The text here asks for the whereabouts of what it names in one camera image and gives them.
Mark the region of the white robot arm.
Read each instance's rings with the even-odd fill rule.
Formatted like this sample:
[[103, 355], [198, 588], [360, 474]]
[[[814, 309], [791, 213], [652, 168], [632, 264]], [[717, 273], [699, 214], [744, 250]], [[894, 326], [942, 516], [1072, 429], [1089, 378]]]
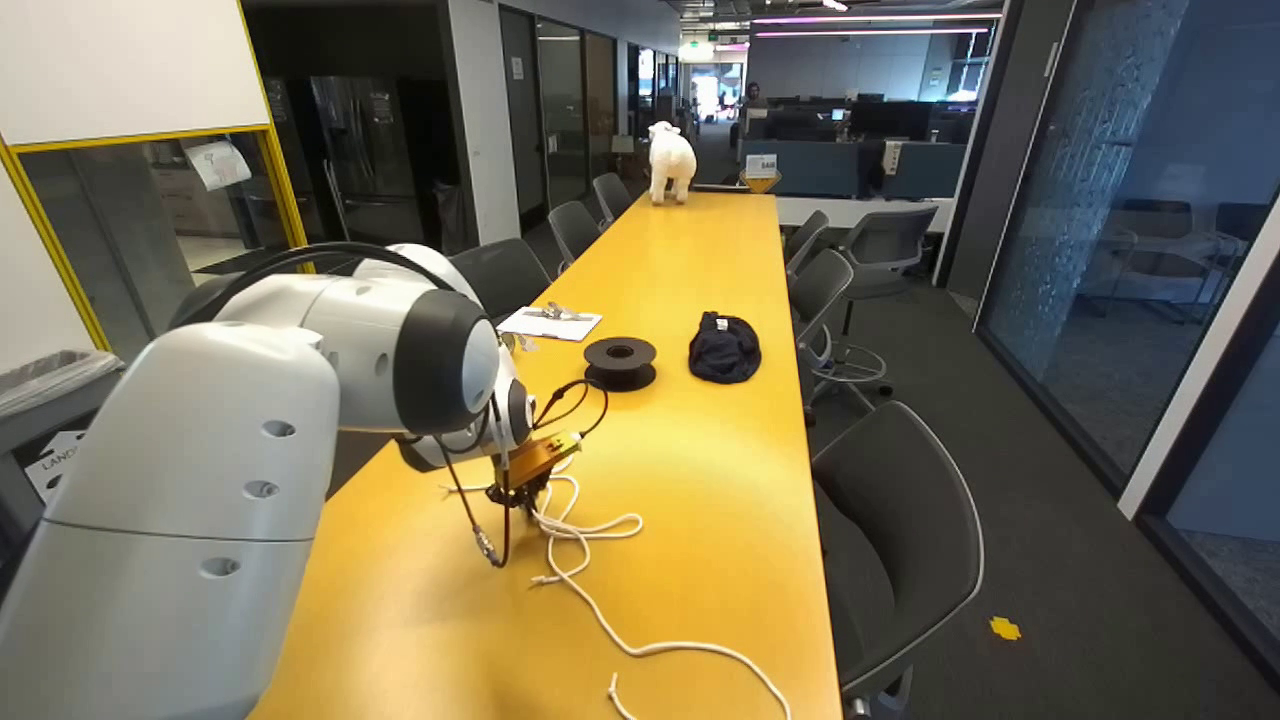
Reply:
[[0, 720], [247, 720], [347, 437], [502, 457], [514, 355], [447, 256], [314, 247], [209, 293], [96, 409], [0, 612]]

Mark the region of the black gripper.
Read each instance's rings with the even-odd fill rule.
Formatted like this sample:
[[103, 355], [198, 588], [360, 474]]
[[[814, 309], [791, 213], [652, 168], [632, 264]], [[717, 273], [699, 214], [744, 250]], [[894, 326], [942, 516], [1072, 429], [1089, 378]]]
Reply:
[[502, 509], [532, 509], [538, 491], [541, 491], [541, 481], [528, 481], [528, 483], [495, 481], [486, 487], [486, 494]]

